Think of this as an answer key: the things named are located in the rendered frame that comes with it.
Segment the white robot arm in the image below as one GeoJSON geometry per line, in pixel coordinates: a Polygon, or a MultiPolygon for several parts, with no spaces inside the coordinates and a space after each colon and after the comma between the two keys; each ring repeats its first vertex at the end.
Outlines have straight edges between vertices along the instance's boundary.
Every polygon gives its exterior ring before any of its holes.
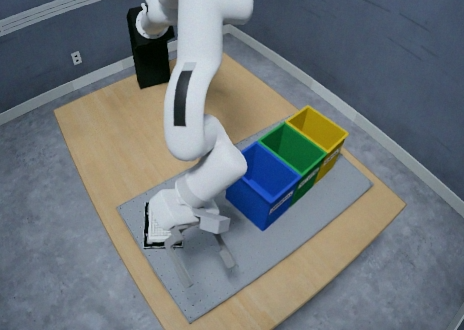
{"type": "Polygon", "coordinates": [[[227,232],[231,218],[209,213],[204,205],[242,178],[247,162],[221,123],[204,114],[204,102],[223,59],[223,24],[246,24],[253,13],[253,0],[146,2],[147,11],[142,3],[143,10],[136,19],[142,36],[156,39],[169,26],[178,26],[177,63],[164,101],[166,145],[180,161],[201,157],[177,180],[177,190],[192,213],[201,217],[200,229],[216,234],[227,232]]]}

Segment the yellow open-top bin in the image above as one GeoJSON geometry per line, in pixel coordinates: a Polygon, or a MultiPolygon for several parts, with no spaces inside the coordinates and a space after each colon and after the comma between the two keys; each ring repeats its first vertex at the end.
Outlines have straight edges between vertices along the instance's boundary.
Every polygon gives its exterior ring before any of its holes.
{"type": "Polygon", "coordinates": [[[328,153],[322,162],[315,185],[334,167],[349,133],[308,105],[284,122],[328,153]]]}

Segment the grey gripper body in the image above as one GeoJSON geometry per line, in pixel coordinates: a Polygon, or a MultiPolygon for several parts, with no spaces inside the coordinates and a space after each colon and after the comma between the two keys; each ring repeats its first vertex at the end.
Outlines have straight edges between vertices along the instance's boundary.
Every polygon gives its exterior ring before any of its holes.
{"type": "MultiPolygon", "coordinates": [[[[174,226],[187,224],[188,227],[200,225],[201,217],[195,216],[188,205],[175,189],[159,191],[149,202],[150,208],[159,224],[167,231],[174,226]]],[[[219,209],[214,200],[204,205],[207,212],[219,215],[219,209]]]]}

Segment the blue bin with label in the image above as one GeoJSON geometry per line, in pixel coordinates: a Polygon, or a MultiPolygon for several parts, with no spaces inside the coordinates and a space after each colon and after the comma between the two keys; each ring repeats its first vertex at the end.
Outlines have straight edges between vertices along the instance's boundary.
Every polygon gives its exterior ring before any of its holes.
{"type": "Polygon", "coordinates": [[[257,141],[241,153],[247,172],[225,198],[263,232],[289,209],[302,176],[257,141]]]}

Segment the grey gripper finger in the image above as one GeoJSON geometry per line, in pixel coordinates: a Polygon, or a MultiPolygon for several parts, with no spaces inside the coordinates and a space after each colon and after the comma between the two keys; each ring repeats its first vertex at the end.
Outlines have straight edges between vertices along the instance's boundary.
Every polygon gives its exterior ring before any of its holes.
{"type": "Polygon", "coordinates": [[[180,232],[183,232],[184,230],[186,230],[188,228],[188,226],[186,224],[184,225],[179,225],[179,226],[174,226],[174,227],[171,227],[169,230],[170,230],[170,234],[171,236],[169,236],[167,239],[165,239],[164,241],[164,246],[175,266],[174,270],[176,272],[176,274],[178,275],[183,287],[186,289],[186,288],[189,288],[191,287],[192,285],[194,285],[194,283],[192,282],[187,270],[185,269],[184,265],[181,264],[179,258],[177,257],[174,249],[173,249],[173,246],[175,244],[178,244],[178,243],[181,243],[184,238],[182,237],[181,233],[180,232]]]}
{"type": "Polygon", "coordinates": [[[221,255],[224,263],[226,264],[227,268],[231,268],[233,266],[236,265],[236,262],[233,258],[233,256],[231,255],[229,249],[227,248],[225,242],[223,241],[222,237],[220,234],[215,234],[213,233],[216,240],[218,241],[220,247],[222,248],[222,251],[219,252],[219,254],[221,255]]]}

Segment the green bin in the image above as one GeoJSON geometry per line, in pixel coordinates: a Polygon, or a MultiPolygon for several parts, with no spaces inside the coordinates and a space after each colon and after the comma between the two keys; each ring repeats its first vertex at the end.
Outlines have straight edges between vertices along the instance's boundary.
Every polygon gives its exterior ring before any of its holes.
{"type": "Polygon", "coordinates": [[[328,153],[286,122],[281,123],[257,142],[302,176],[290,204],[292,207],[313,187],[323,159],[328,153]]]}

